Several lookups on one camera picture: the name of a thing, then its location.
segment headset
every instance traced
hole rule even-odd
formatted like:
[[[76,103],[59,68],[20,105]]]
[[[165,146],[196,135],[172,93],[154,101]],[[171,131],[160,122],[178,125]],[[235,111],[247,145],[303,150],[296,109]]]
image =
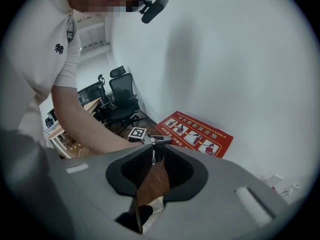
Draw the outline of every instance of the headset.
[[[142,22],[145,24],[150,23],[159,13],[166,7],[169,0],[143,0],[144,7],[139,11],[142,14]]]

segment man's hand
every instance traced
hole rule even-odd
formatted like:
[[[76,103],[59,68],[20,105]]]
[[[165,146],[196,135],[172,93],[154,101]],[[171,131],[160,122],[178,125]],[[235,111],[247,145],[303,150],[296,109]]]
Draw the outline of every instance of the man's hand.
[[[60,125],[82,145],[98,153],[110,153],[141,145],[115,135],[99,123],[83,109],[76,89],[53,86],[51,94],[54,112]]]

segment white wall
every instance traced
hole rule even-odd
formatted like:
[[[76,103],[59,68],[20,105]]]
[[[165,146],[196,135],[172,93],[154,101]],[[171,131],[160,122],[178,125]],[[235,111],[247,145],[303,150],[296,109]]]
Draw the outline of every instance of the white wall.
[[[156,122],[179,110],[234,136],[225,159],[305,195],[319,165],[319,53],[291,0],[170,0],[113,19],[117,66]]]
[[[113,66],[114,61],[111,52],[103,53],[81,61],[77,65],[76,69],[76,86],[78,91],[96,83],[100,74],[103,74],[103,78],[105,79],[105,91],[111,91],[109,80],[111,79],[110,71],[114,69]],[[47,113],[53,108],[54,105],[50,94],[49,97],[40,105],[44,129],[47,129],[45,121],[48,117]]]

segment man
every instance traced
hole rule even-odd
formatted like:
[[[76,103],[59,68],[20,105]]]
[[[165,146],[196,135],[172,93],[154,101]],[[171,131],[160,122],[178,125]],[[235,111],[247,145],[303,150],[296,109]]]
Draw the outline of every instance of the man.
[[[81,44],[73,27],[72,13],[74,9],[81,12],[108,12],[112,7],[132,8],[141,5],[141,1],[26,1],[10,26],[2,47],[9,64],[35,92],[18,128],[21,133],[45,145],[39,105],[51,93],[59,123],[68,135],[82,145],[98,153],[139,145],[110,132],[80,105],[76,68]]]

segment safety poster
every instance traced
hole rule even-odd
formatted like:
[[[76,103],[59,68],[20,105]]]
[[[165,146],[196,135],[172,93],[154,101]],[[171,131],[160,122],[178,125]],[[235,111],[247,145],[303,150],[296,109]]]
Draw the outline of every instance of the safety poster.
[[[222,158],[234,137],[186,114],[176,111],[155,126],[172,137],[172,145]]]

